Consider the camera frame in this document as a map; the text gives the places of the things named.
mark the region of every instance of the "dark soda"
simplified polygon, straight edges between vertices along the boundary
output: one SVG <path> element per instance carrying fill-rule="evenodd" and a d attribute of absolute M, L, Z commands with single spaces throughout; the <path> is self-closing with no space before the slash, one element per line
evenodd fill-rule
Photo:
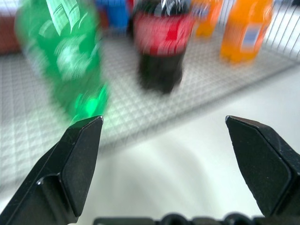
<path fill-rule="evenodd" d="M 182 61 L 194 24 L 185 0 L 141 0 L 133 16 L 140 53 L 139 77 L 145 89 L 170 93 L 182 80 Z"/>

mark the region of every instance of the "plastic bottle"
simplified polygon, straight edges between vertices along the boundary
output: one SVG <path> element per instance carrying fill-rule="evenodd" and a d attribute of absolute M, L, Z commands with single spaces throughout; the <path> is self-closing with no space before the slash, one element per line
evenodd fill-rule
<path fill-rule="evenodd" d="M 100 28 L 102 30 L 107 30 L 109 28 L 109 21 L 106 8 L 100 4 L 96 4 L 96 7 L 100 18 Z"/>
<path fill-rule="evenodd" d="M 221 12 L 223 0 L 192 0 L 196 37 L 211 37 Z"/>
<path fill-rule="evenodd" d="M 17 5 L 13 2 L 4 5 L 0 3 L 0 54 L 20 51 L 19 43 L 15 36 L 14 23 Z"/>
<path fill-rule="evenodd" d="M 107 14 L 109 27 L 117 31 L 125 31 L 129 20 L 129 6 L 126 0 L 96 0 Z"/>
<path fill-rule="evenodd" d="M 182 61 L 194 24 L 185 0 L 141 0 L 134 14 L 142 86 L 170 93 L 182 79 Z"/>
<path fill-rule="evenodd" d="M 74 122 L 101 115 L 107 102 L 97 26 L 95 9 L 76 0 L 24 0 L 17 13 L 25 55 Z"/>
<path fill-rule="evenodd" d="M 272 20 L 272 0 L 237 0 L 231 9 L 221 57 L 231 62 L 254 59 Z"/>

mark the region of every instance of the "green soda bottle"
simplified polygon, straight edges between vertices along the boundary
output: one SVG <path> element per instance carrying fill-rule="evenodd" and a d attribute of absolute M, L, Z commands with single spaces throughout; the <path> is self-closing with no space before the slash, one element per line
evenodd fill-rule
<path fill-rule="evenodd" d="M 98 17 L 78 0 L 23 0 L 15 29 L 33 69 L 52 84 L 52 96 L 73 122 L 101 115 Z"/>

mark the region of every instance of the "orange soda bottle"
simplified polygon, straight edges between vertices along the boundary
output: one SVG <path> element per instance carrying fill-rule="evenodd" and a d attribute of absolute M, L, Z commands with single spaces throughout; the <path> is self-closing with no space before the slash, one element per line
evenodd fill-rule
<path fill-rule="evenodd" d="M 221 57 L 231 62 L 254 59 L 272 20 L 272 0 L 237 0 L 231 9 Z"/>
<path fill-rule="evenodd" d="M 218 22 L 223 0 L 192 0 L 192 15 L 196 18 L 196 37 L 209 38 Z"/>

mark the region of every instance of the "metal grid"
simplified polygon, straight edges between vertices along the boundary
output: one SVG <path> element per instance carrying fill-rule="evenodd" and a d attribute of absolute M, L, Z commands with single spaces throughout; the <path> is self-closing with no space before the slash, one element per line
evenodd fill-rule
<path fill-rule="evenodd" d="M 0 6 L 3 2 L 7 7 L 8 2 L 17 0 L 0 0 Z M 224 1 L 221 30 L 233 3 Z M 129 40 L 105 39 L 103 71 L 110 84 L 110 101 L 100 148 L 110 152 L 115 145 L 146 137 L 174 119 L 198 113 L 236 91 L 296 66 L 300 9 L 275 4 L 274 12 L 264 48 L 252 65 L 233 67 L 220 61 L 222 33 L 216 33 L 209 42 L 192 41 L 184 60 L 182 83 L 170 96 L 140 89 L 136 78 L 138 56 Z M 3 190 L 20 185 L 69 125 L 62 110 L 50 102 L 47 88 L 21 54 L 0 57 L 0 197 Z"/>

